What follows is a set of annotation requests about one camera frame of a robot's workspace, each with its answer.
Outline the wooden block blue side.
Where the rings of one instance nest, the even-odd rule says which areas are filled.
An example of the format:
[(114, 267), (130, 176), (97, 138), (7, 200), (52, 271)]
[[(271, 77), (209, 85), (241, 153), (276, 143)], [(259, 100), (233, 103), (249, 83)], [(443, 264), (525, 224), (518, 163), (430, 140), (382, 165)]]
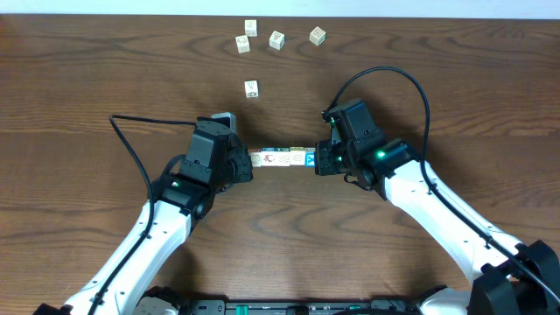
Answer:
[(248, 151), (251, 164), (253, 167), (261, 167), (262, 166), (262, 152), (257, 149), (251, 149)]

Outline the wooden block red picture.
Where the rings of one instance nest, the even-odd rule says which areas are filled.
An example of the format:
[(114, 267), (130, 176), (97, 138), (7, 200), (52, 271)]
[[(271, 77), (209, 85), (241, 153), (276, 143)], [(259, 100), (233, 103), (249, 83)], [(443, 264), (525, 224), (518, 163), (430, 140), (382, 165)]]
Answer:
[(277, 165), (277, 151), (275, 148), (262, 148), (260, 155), (261, 166)]

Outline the blue top wooden block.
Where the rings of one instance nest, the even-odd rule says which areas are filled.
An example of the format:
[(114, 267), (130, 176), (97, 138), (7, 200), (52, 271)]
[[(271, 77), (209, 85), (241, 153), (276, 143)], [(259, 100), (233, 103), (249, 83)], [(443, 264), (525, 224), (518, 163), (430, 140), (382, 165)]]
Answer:
[(315, 166), (315, 149), (314, 148), (306, 148), (305, 149), (304, 166), (305, 167), (314, 167)]

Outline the plain cream wooden block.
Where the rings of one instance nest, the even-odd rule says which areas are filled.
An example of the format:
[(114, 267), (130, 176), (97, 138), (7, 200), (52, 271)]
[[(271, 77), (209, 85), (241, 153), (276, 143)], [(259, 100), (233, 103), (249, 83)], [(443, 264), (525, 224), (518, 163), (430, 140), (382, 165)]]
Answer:
[(275, 148), (276, 153), (276, 166), (290, 166), (291, 165), (291, 151), (289, 148)]

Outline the wooden block teal side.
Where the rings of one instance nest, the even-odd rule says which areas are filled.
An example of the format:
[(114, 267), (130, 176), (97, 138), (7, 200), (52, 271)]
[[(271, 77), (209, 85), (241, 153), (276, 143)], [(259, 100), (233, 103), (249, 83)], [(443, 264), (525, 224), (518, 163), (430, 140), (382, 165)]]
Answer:
[(305, 166), (306, 151), (304, 147), (290, 147), (290, 165)]

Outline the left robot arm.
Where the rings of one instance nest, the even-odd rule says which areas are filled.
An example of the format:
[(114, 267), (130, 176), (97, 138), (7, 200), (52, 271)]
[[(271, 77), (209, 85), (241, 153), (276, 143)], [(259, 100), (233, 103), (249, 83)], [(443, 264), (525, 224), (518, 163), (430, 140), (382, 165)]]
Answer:
[(215, 197), (253, 178), (249, 151), (231, 113), (200, 117), (185, 154), (147, 178), (147, 201), (126, 238), (98, 273), (61, 307), (38, 314), (131, 314), (164, 262), (211, 210)]

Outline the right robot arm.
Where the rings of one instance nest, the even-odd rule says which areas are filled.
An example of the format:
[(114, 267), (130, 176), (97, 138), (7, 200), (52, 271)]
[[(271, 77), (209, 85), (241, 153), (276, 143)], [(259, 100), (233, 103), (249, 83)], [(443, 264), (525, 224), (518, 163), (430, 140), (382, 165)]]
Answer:
[(524, 244), (496, 227), (440, 180), (406, 142), (365, 136), (319, 141), (318, 175), (342, 174), (411, 216), (449, 254), (471, 285), (444, 287), (416, 302), (421, 314), (557, 314), (559, 259), (543, 241)]

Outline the wooden block yellow side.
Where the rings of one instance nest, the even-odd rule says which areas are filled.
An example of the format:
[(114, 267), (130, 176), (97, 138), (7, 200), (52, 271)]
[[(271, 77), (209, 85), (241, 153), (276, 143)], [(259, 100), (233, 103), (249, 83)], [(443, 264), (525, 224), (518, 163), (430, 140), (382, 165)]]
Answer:
[(259, 96), (258, 82), (256, 80), (245, 81), (244, 88), (247, 98), (256, 98)]

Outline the wooden block red side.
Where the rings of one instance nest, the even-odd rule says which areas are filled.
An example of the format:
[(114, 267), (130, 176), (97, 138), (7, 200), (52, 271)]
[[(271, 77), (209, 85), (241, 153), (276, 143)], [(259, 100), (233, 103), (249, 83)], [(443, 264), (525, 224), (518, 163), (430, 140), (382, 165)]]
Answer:
[(247, 35), (237, 36), (235, 43), (238, 53), (248, 53), (250, 51), (249, 37)]

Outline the wooden block number three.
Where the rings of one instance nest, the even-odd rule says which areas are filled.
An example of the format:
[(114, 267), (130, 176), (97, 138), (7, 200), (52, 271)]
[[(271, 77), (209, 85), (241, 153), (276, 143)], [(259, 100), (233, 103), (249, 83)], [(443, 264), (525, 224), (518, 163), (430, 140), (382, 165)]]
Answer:
[(280, 31), (273, 31), (269, 37), (269, 46), (281, 50), (285, 43), (285, 35)]

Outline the wooden block top back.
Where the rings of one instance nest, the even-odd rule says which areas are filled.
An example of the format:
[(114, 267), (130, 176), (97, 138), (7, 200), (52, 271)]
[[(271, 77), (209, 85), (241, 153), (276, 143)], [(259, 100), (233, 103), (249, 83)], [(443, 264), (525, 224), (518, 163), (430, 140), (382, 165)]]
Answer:
[(257, 21), (255, 19), (246, 19), (244, 21), (244, 31), (248, 37), (257, 37)]

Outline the wooden block far right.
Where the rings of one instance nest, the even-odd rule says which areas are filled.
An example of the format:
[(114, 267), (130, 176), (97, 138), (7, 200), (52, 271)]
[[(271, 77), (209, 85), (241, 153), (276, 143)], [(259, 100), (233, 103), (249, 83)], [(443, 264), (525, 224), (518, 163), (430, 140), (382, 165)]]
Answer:
[(309, 39), (315, 46), (321, 46), (321, 44), (326, 40), (326, 32), (319, 26), (316, 26), (310, 32)]

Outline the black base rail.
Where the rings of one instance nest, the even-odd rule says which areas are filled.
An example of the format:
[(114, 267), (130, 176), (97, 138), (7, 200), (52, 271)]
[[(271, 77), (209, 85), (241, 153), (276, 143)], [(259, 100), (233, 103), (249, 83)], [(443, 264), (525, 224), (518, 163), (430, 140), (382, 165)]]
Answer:
[(411, 302), (394, 299), (354, 301), (225, 301), (191, 300), (180, 314), (185, 315), (330, 315), (351, 310), (361, 314), (420, 314)]

